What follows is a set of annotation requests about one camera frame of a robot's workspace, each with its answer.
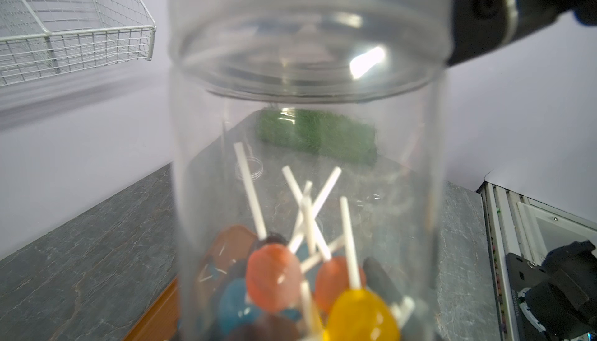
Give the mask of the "clear plastic jar lid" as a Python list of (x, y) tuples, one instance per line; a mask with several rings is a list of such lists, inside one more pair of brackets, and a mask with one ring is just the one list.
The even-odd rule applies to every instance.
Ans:
[(247, 165), (253, 181), (258, 180), (264, 174), (264, 165), (259, 158), (247, 157)]

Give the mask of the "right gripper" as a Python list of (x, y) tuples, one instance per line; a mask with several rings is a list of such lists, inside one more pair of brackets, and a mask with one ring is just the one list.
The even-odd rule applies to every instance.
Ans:
[(452, 67), (517, 42), (571, 12), (596, 25), (596, 0), (453, 0)]

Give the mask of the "clear jar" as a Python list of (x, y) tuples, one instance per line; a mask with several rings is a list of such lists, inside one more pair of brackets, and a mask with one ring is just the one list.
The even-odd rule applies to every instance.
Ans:
[[(181, 339), (436, 339), (452, 0), (169, 0), (169, 26)], [(283, 108), (372, 124), (376, 163), (260, 140)]]

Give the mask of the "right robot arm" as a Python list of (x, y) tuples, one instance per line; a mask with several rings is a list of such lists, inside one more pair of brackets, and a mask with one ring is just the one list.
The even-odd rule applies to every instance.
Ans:
[(596, 25), (596, 0), (453, 0), (452, 67), (517, 42), (572, 12)]

